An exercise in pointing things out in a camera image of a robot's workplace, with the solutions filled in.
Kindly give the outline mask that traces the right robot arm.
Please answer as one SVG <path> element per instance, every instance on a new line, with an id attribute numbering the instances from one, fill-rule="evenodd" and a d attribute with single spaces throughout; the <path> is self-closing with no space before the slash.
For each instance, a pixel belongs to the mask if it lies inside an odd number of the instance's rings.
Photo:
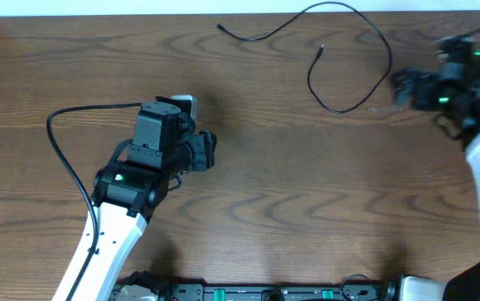
<path id="1" fill-rule="evenodd" d="M 446 38 L 439 43 L 444 58 L 439 70 L 402 69 L 391 76 L 395 101 L 414 110 L 435 113 L 434 121 L 453 123 L 471 168 L 480 214 L 480 43 Z M 387 289 L 394 300 L 480 300 L 480 261 L 449 281 L 403 276 Z"/>

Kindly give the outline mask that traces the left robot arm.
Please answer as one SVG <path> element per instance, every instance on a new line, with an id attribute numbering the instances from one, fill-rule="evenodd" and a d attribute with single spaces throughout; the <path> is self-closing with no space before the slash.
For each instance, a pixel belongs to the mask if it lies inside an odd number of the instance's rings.
<path id="1" fill-rule="evenodd" d="M 125 260 L 172 180 L 215 164 L 217 137 L 196 130 L 190 94 L 136 104 L 133 138 L 121 141 L 88 193 L 53 137 L 52 146 L 84 196 L 88 216 L 79 245 L 54 294 L 56 300 L 106 300 Z"/>

